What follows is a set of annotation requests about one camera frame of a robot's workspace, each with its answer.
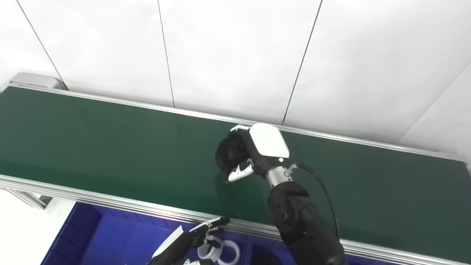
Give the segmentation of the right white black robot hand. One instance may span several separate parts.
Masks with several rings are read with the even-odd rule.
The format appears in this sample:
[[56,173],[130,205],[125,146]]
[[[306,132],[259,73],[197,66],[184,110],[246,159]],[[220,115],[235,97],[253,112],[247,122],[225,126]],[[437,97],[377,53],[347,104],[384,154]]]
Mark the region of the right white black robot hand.
[[251,174],[263,177],[270,188],[291,181],[283,162],[290,157],[289,148],[280,130],[270,124],[236,125],[228,134],[230,171],[227,182],[235,182]]

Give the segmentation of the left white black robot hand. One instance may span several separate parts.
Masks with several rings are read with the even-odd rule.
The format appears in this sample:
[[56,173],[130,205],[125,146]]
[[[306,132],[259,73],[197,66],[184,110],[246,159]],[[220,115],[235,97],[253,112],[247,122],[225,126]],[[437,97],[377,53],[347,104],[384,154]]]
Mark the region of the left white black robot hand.
[[191,261],[185,259],[190,250],[209,244],[213,248],[222,248],[222,243],[210,238],[214,235],[222,235],[226,232],[223,226],[230,223],[230,218],[218,217],[200,223],[188,232],[180,225],[157,248],[148,265],[213,265],[210,258],[199,258]]

